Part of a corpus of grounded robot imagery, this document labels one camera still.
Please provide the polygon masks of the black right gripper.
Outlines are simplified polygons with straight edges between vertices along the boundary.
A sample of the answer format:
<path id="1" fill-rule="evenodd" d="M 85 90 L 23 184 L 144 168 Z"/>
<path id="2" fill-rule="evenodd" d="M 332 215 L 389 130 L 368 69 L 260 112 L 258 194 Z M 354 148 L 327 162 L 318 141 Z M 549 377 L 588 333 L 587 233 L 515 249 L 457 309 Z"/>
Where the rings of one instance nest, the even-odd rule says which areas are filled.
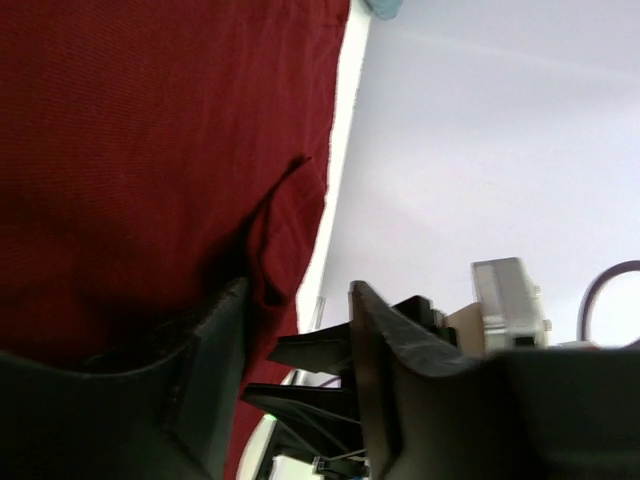
<path id="1" fill-rule="evenodd" d="M 268 355 L 339 387 L 250 384 L 242 399 L 286 430 L 279 454 L 324 478 L 455 478 L 455 333 L 424 297 L 350 301 L 350 322 L 281 336 Z"/>

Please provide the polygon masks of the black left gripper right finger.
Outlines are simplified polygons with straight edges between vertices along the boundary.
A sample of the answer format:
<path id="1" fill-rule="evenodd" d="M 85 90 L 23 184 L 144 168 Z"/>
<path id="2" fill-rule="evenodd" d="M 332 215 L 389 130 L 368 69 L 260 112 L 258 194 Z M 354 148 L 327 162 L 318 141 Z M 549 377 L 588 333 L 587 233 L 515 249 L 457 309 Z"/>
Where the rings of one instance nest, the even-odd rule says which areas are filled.
<path id="1" fill-rule="evenodd" d="M 350 291 L 364 446 L 375 479 L 635 479 L 639 353 L 517 348 L 471 358 Z"/>

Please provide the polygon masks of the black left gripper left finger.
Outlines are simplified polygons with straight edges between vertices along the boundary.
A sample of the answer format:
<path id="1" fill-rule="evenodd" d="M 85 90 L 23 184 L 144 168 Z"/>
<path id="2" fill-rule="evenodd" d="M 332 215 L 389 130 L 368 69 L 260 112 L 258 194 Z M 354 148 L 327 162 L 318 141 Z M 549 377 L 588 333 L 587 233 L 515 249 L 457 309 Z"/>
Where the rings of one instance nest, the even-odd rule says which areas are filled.
<path id="1" fill-rule="evenodd" d="M 219 479 L 245 365 L 248 283 L 76 370 L 1 356 L 5 479 Z"/>

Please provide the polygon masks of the dark red t shirt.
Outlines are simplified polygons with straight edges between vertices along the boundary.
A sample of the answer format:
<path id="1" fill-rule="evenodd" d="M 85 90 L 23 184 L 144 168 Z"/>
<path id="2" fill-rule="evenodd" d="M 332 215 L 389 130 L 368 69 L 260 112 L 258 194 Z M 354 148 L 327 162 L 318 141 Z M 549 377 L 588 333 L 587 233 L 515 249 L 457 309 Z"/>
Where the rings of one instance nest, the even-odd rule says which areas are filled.
<path id="1" fill-rule="evenodd" d="M 346 1 L 1 5 L 1 356 L 86 362 L 248 283 L 240 392 L 297 328 Z"/>

